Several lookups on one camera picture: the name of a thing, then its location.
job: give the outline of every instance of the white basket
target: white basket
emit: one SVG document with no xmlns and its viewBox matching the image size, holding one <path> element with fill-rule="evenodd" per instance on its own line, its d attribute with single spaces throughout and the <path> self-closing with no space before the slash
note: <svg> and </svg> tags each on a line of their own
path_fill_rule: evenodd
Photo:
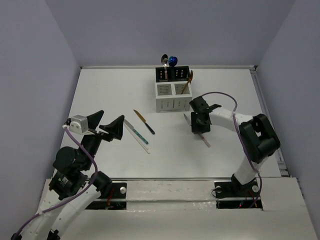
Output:
<svg viewBox="0 0 320 240">
<path fill-rule="evenodd" d="M 169 81 L 155 83 L 156 112 L 189 111 L 192 100 L 190 83 L 181 94 L 187 81 Z"/>
</svg>

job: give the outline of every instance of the knife with teal handle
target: knife with teal handle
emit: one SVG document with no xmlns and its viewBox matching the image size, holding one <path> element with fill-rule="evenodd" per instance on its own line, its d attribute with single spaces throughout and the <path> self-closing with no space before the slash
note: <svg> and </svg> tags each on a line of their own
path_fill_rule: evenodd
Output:
<svg viewBox="0 0 320 240">
<path fill-rule="evenodd" d="M 145 144 L 149 144 L 149 142 L 143 136 L 141 136 L 141 134 L 137 130 L 135 130 L 135 127 L 132 126 L 131 123 L 126 119 L 124 120 L 124 124 L 127 125 L 129 129 L 131 129 Z"/>
</svg>

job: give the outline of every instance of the gray wall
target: gray wall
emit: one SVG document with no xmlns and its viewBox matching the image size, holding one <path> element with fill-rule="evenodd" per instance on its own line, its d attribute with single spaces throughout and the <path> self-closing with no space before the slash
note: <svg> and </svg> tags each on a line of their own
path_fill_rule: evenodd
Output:
<svg viewBox="0 0 320 240">
<path fill-rule="evenodd" d="M 258 67 L 290 173 L 320 239 L 320 1 L 297 0 Z"/>
<path fill-rule="evenodd" d="M 79 66 L 44 0 L 0 2 L 0 239 L 37 209 Z"/>
<path fill-rule="evenodd" d="M 46 0 L 80 66 L 257 65 L 294 0 Z"/>
</svg>

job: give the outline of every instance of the knife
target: knife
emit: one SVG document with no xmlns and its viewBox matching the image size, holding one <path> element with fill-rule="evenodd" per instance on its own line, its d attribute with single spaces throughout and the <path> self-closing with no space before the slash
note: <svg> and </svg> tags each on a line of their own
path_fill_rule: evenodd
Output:
<svg viewBox="0 0 320 240">
<path fill-rule="evenodd" d="M 187 115 L 184 113 L 183 116 L 184 116 L 184 119 L 186 120 L 186 122 L 188 123 L 188 125 L 191 126 L 191 121 L 187 117 Z M 202 139 L 202 141 L 205 143 L 205 145 L 207 145 L 207 147 L 210 148 L 211 147 L 210 143 L 207 141 L 207 139 L 205 139 L 205 137 L 202 135 L 202 133 L 197 133 L 197 134 Z"/>
<path fill-rule="evenodd" d="M 149 142 L 143 136 L 141 136 L 137 130 L 135 130 L 135 127 L 132 126 L 130 122 L 124 120 L 124 124 L 127 125 L 129 129 L 131 129 L 145 144 L 149 144 Z"/>
<path fill-rule="evenodd" d="M 152 134 L 156 134 L 155 131 L 153 131 L 152 128 L 148 125 L 148 123 L 146 123 L 146 120 L 144 119 L 144 117 L 137 110 L 133 110 L 133 111 L 135 112 L 135 114 L 138 115 L 138 117 L 141 119 L 141 121 L 144 122 L 144 124 L 150 130 L 150 132 Z"/>
</svg>

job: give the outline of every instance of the black knife handle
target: black knife handle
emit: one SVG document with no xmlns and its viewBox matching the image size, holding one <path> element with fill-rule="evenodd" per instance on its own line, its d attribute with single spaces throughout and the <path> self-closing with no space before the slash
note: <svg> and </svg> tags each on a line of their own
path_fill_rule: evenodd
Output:
<svg viewBox="0 0 320 240">
<path fill-rule="evenodd" d="M 150 130 L 150 132 L 151 132 L 152 134 L 156 134 L 155 131 L 153 131 L 152 128 L 148 125 L 148 123 L 145 122 L 144 124 L 145 124 L 146 127 Z"/>
</svg>

